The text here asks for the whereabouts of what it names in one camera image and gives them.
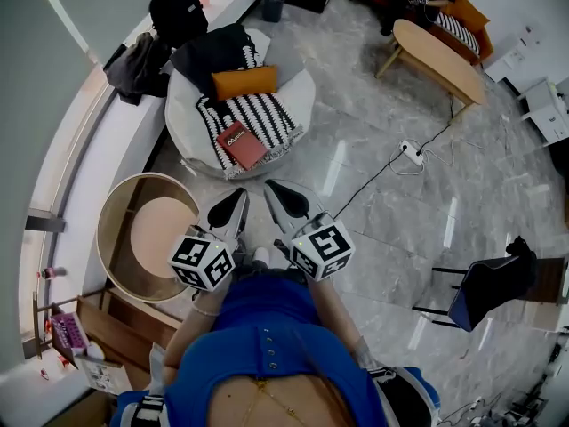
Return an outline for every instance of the white cabinet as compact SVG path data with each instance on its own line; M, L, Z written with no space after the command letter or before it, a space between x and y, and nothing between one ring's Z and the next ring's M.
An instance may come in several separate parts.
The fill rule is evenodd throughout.
M490 58L483 62L484 72L494 81L500 82L522 67L527 48L519 36L506 36L494 46Z
M547 79L522 93L518 100L526 100L529 112L522 120L531 118L548 144L569 137L569 116L565 102L557 97L555 85Z

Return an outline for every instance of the orange pillow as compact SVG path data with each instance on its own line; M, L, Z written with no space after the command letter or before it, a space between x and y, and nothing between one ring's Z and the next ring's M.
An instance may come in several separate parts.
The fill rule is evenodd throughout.
M218 101L250 93L276 92L276 67L212 73Z
M456 0L443 8L443 12L453 16L472 33L477 33L490 22L469 0Z

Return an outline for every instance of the cable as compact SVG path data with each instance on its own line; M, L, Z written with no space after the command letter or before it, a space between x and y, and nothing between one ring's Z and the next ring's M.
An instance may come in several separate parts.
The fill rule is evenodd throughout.
M451 94L451 103L449 105L450 107L450 114L451 114L451 119L448 121L448 124L446 124L446 127L443 128L440 132L438 132L437 134L435 134L435 136L433 136L430 140L428 140L427 142L425 142L422 146L419 147L419 150L417 150L417 155L420 155L422 153L423 147L425 147L427 144L430 144L432 141L434 141L439 135L441 135L442 133L444 133L446 130L448 130L448 128L451 126L451 122L454 119L454 112L453 112L453 104L454 104L454 95Z
M482 402L482 407L488 408L488 407L492 407L494 404L496 404L496 403L498 402L498 400L500 400L500 397L501 397L501 392L498 392L498 395L496 395L496 397L494 397L494 398L492 399L492 401L491 401L488 405L486 405L485 399L480 399L480 402ZM468 411L474 411L474 409L476 409L476 407L475 407L474 409L467 409L466 411L463 411L462 414L461 414L461 417L459 417L459 420L456 421L455 423L453 423L452 421L449 421L449 419L450 419L451 417L453 417L454 415L456 415L456 414L457 414L459 411L461 411L462 409L464 409L464 408L466 408L466 407L471 407L474 403L476 403L476 401L473 401L473 402L471 402L471 403L467 403L466 405L463 405L463 406L460 407L459 409L454 410L454 411L453 411L452 413L450 413L445 419L441 420L441 422L438 423L437 426L438 426L438 425L441 425L441 424L443 424L443 423L449 423L449 424L451 425L451 427L454 427L454 426L458 425L459 423L461 423L462 418L464 417L464 415L465 415Z
M462 409L466 408L466 407L470 407L474 402L471 403L467 403L466 405L463 405L462 407L460 407L459 409L453 411L452 413L450 413L445 419L443 419L440 423L438 423L437 425L441 425L444 423L449 423L451 424L451 426L453 427L454 425L457 425L460 421L462 421L462 417L464 416L465 413L467 413L469 410L467 409L466 411L464 411L461 414L461 417L459 417L459 420L456 423L453 423L452 421L449 421L448 419L450 417L453 417L454 415L456 415L459 411L461 411Z
M359 193L362 189L364 189L364 188L367 187L370 183L372 183L372 181L374 181L374 180L377 178L378 175L380 175L381 173L383 173L383 171L385 171L385 169L386 169L393 161L397 160L397 159L398 159L399 157L401 157L402 155L403 155L403 152L400 152L399 155L397 155L395 158L393 158L393 160L389 160L389 162L388 162L387 164L385 164L385 165L380 169L380 171L379 171L377 174L375 174L369 181L367 181L367 182L364 184L363 187L361 187L358 191L356 191L356 193L354 193L354 194L352 195L352 197L349 199L349 201L346 203L346 205L343 206L343 207L340 209L340 211L339 211L337 214L334 215L334 220L336 220L336 219L340 216L340 214L341 214L342 212L344 212L344 209L349 206L349 204L354 200L354 197L356 197L356 196L358 195L358 193Z
M498 403L498 400L500 400L500 397L501 397L501 392L498 392L498 395L497 395L496 397L494 397L494 398L492 399L492 402L490 402L488 405L486 405L485 400L482 399L482 406L483 406L484 408L492 407L493 405L495 405L496 403Z
M407 140L408 140L408 141L416 142L417 145L419 145L419 143L418 143L415 139L407 138ZM391 153L391 156L392 156L392 157L393 157L393 155L395 154L395 152L397 151L397 149L400 147L401 142L403 142L403 141L400 141L399 144L397 144L397 147L395 148L395 150L393 150L393 152ZM441 161L442 163L444 163L445 165L447 165L447 166L454 166L454 161L455 161L455 160L454 160L454 143L455 143L455 142L465 142L465 143L467 143L467 144L469 144L469 145L471 145L471 146L473 146L473 147L476 147L476 148L481 149L481 150L485 150L484 147L479 146L478 144L475 144L474 142L466 141L466 140L464 140L464 139L452 140L452 141L451 141L451 155L452 155L452 157L453 157L453 160L452 160L450 163L448 163L447 161L443 160L443 159L442 159L439 155L437 155L433 150L431 150L431 149L425 149L425 150L423 150L423 153L425 154L425 161L424 161L423 164L421 165L421 170L420 170L419 172L417 172L417 173L400 173L399 171L396 171L396 170L394 169L394 167L393 167L392 164L389 164L389 168L391 169L391 171L393 171L393 173L395 173L395 174L397 174L397 175L419 175L419 174L422 174L422 173L425 172L425 165L429 162L429 153L430 153L433 157L435 157L437 160L439 160L439 161Z
M504 123L504 116L500 116L501 127L504 129L504 157L508 155L508 128Z
M427 145L430 144L432 141L434 141L439 135L441 135L442 133L444 133L446 130L448 130L448 128L451 126L451 122L454 118L454 114L453 114L453 104L454 104L454 95L451 94L451 100L450 100L450 108L451 108L451 118L448 122L448 124L446 125L445 128L443 128L440 132L438 132L437 134L435 134L435 136L433 136L430 140L428 140L427 142L425 142L422 146L419 147L419 150L417 150L417 155L420 155L423 148ZM385 171L387 169L387 167L389 165L391 165L391 163L393 163L395 160L397 160L399 157L401 157L403 155L403 152L400 152L399 155L397 155L395 158L391 159L393 157L393 154L391 154L391 157L389 158L389 161L387 164L385 164L379 172L377 172L369 181L367 181L363 187L361 187L360 189L358 189L356 191L356 193L354 193L352 195L352 197L348 200L348 202L340 209L340 211L334 215L334 220L336 220L340 214L342 212L344 212L344 210L346 209L346 207L348 207L351 202L354 200L354 198L359 194L360 191L362 191L365 187L367 187L370 183L372 183L372 181L374 181L381 173L383 173L383 171Z

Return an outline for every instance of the black jacket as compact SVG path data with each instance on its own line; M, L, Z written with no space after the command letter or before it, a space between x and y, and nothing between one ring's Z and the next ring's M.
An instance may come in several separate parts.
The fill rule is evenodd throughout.
M170 48L148 32L136 38L128 49L122 45L105 65L108 83L122 101L138 105L142 94L165 97L169 76L160 69L170 58Z

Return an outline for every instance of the wooden table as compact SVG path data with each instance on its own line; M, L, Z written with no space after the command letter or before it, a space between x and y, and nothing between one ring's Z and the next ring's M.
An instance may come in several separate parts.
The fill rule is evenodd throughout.
M458 119L473 104L485 103L482 78L446 44L409 20L396 20L393 35L397 48L375 77L379 78L396 58L414 65L464 103L464 108L451 122Z

